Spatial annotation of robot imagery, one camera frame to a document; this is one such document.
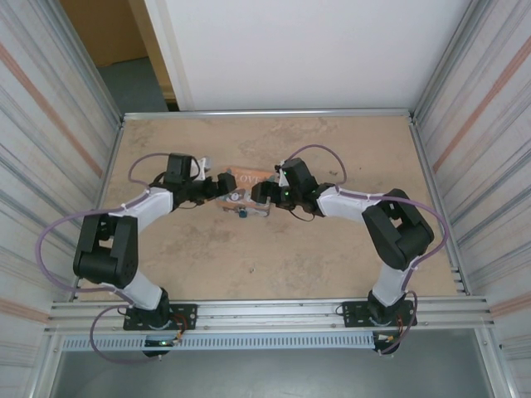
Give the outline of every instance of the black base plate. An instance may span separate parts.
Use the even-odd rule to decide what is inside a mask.
[[[343,321],[346,328],[368,328],[374,326],[393,327],[397,325],[398,315],[402,317],[404,327],[409,324],[413,314],[413,302],[404,300],[398,308],[397,316],[385,325],[379,325],[373,321],[371,313],[368,311],[366,301],[345,301],[341,304],[343,308]],[[413,321],[413,326],[417,325],[417,319]]]
[[[196,328],[197,321],[197,305],[196,304],[169,304],[170,318],[174,313],[183,315],[186,318],[186,330],[193,330]],[[165,328],[153,329],[149,325],[138,324],[135,321],[134,308],[127,308],[124,317],[124,330],[182,330],[183,324],[181,319],[177,318],[178,323],[174,321],[168,322]]]

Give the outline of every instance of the aluminum frame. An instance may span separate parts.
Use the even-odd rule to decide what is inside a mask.
[[[366,298],[331,298],[306,300],[227,300],[172,301],[197,304],[194,333],[275,333],[275,332],[344,332],[388,331],[396,328],[346,328],[343,317],[335,310],[345,301],[367,301]],[[95,316],[119,302],[56,303],[51,309],[45,335],[80,335],[88,333]],[[483,297],[448,296],[419,297],[417,329],[492,328],[494,320]],[[139,335],[123,330],[124,317],[109,312],[98,322],[97,334]],[[150,331],[168,335],[168,331]]]
[[[277,109],[277,110],[213,110],[184,112],[127,113],[128,120],[154,119],[232,119],[232,118],[318,118],[349,116],[409,116],[405,108],[366,109]]]
[[[181,112],[161,114],[126,114],[124,121],[138,119],[217,119],[217,118],[279,118],[279,117],[348,117],[348,116],[407,116],[412,139],[416,147],[421,169],[426,179],[434,206],[444,217],[446,213],[442,200],[437,191],[435,178],[426,158],[424,148],[417,131],[406,109],[316,109],[316,110],[275,110],[275,111],[228,111],[228,112]],[[114,147],[107,174],[112,171],[119,139]],[[105,197],[109,182],[106,176],[100,201]],[[466,275],[461,272],[461,258],[455,240],[452,237],[447,245],[451,260],[451,271],[455,275],[457,286],[462,286],[462,293],[467,290]],[[334,312],[343,301],[356,300],[352,298],[334,298],[317,300],[254,300],[254,301],[202,301],[199,305],[199,315],[196,331],[189,333],[257,333],[257,332],[345,332],[389,330],[391,328],[363,328],[347,329],[343,319]],[[74,302],[54,304],[50,322],[45,331],[44,344],[38,361],[41,362],[39,372],[35,376],[35,383],[30,396],[48,396],[52,381],[59,365],[62,346],[67,336],[88,333],[94,316],[102,309],[112,305],[112,302]],[[504,359],[496,349],[493,333],[494,320],[489,311],[485,298],[480,296],[453,297],[420,297],[418,309],[419,324],[416,329],[455,329],[472,328],[478,337],[485,368],[490,377],[496,398],[515,396],[515,389],[511,384],[510,374],[506,370]],[[139,335],[138,332],[126,332],[122,329],[123,319],[118,314],[107,314],[98,324],[96,334],[115,336]],[[150,332],[150,335],[164,334],[164,332]]]

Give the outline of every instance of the orange stripe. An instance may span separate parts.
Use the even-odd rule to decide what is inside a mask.
[[[39,108],[48,116],[52,123],[59,129],[60,132],[66,137],[68,142],[74,147],[74,149],[80,154],[80,156],[87,162],[90,168],[96,173],[98,177],[103,175],[103,170],[98,163],[89,155],[89,153],[83,148],[81,143],[74,137],[74,134],[68,129],[65,122],[61,119],[61,116],[53,109],[50,103],[44,98],[44,95],[38,90],[38,88],[30,81],[29,77],[24,73],[22,68],[18,65],[15,59],[7,52],[6,47],[0,43],[0,59],[4,65],[11,71],[11,73],[17,78],[20,84],[26,89],[29,95],[35,100]]]
[[[531,308],[531,293],[522,294],[511,300],[493,305],[490,308],[490,313],[494,318],[497,318],[526,308]]]
[[[0,298],[0,313],[6,313],[13,317],[29,319],[39,323],[48,323],[48,314],[34,308]]]
[[[463,126],[457,132],[455,137],[450,141],[450,144],[445,149],[445,151],[442,153],[441,157],[437,159],[437,161],[433,165],[433,170],[435,172],[437,172],[441,168],[442,163],[446,160],[446,158],[448,158],[450,153],[455,149],[455,147],[463,139],[463,137],[465,137],[466,133],[469,132],[470,128],[474,125],[474,123],[481,116],[481,114],[483,114],[483,112],[489,105],[490,101],[492,101],[492,99],[505,87],[507,82],[510,80],[511,77],[513,77],[514,73],[516,73],[519,67],[524,63],[524,61],[526,60],[526,58],[528,57],[530,53],[531,53],[531,36],[524,43],[524,45],[518,50],[518,52],[513,57],[513,59],[510,61],[510,63],[505,67],[504,71],[501,72],[501,75],[499,76],[497,81],[495,81],[490,91],[483,98],[483,100],[480,102],[480,104],[475,109],[475,111],[472,112],[472,114],[466,120],[465,124],[463,124]]]

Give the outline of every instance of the metal rail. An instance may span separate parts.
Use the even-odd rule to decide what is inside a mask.
[[[127,113],[124,116],[124,121],[152,119],[319,118],[349,116],[409,116],[409,110],[404,108],[366,108],[144,112]]]
[[[335,311],[344,301],[365,298],[320,300],[198,301],[196,330],[188,333],[249,332],[344,332],[376,331],[394,328],[347,329]],[[79,335],[88,333],[94,317],[113,302],[56,303],[51,309],[45,334]],[[477,296],[420,297],[417,329],[491,328],[494,321],[486,300]],[[122,329],[124,317],[109,312],[98,322],[99,334],[139,334]],[[150,334],[168,334],[152,331]]]

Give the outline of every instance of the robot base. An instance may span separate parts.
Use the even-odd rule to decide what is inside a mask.
[[[397,327],[399,318],[402,318],[404,327],[409,324],[413,316],[413,302],[403,300],[395,312],[396,316],[392,317],[386,324],[378,324],[374,321],[372,314],[368,309],[368,302],[362,301],[345,301],[341,303],[343,321],[346,328],[370,328],[374,326]],[[417,319],[413,321],[413,326],[417,325]]]
[[[128,308],[125,312],[124,330],[183,330],[183,319],[186,319],[184,329],[193,330],[196,328],[197,305],[196,304],[169,304],[169,320],[161,328],[153,328],[147,323],[143,323],[135,308]]]

